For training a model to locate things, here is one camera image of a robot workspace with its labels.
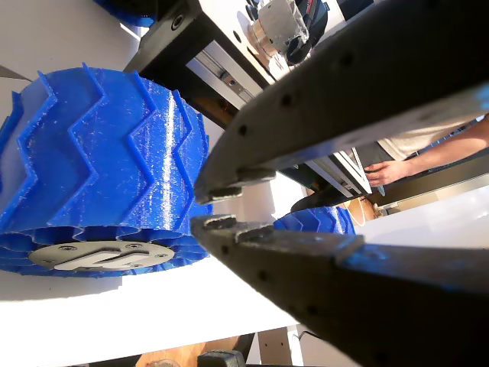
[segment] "cable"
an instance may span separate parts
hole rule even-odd
[[[350,216],[353,219],[353,221],[355,223],[357,223],[357,226],[363,227],[365,225],[365,212],[364,212],[364,207],[361,205],[360,198],[358,197],[357,199],[358,199],[358,204],[360,204],[361,215],[364,217],[364,222],[362,224],[360,224],[359,222],[357,222],[357,220],[355,219],[355,217],[353,216],[353,214],[351,214],[351,211],[350,211],[350,209],[347,206],[345,206],[345,208],[350,213]]]
[[[316,339],[322,340],[323,342],[327,342],[321,336],[318,336],[315,333],[311,333],[310,331],[307,331],[307,330],[302,331],[299,336],[297,336],[296,334],[293,334],[293,336],[295,336],[300,341],[303,338],[304,334],[308,334],[310,336],[314,336]]]

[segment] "screw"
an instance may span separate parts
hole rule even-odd
[[[76,251],[77,249],[75,246],[60,246],[60,250],[63,251]]]
[[[130,245],[126,245],[125,248],[140,248],[143,245],[140,245],[138,243],[131,243]]]

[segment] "blue wheel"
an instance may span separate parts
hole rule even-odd
[[[289,213],[277,220],[274,227],[283,231],[355,234],[350,213],[334,206]]]
[[[156,1],[94,0],[119,21],[137,27],[151,27],[156,21]]]
[[[205,258],[189,219],[212,212],[193,195],[208,152],[202,116],[178,92],[86,65],[40,73],[13,93],[0,130],[0,270],[102,277]],[[104,272],[57,270],[53,259],[43,266],[30,257],[48,246],[103,241],[151,243],[173,257]]]

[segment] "wheel hub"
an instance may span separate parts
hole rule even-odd
[[[40,248],[29,259],[45,268],[64,271],[124,271],[163,264],[175,252],[153,243],[96,241]]]

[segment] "person's hand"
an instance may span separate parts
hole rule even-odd
[[[365,168],[371,187],[379,187],[410,176],[409,161],[386,161]]]

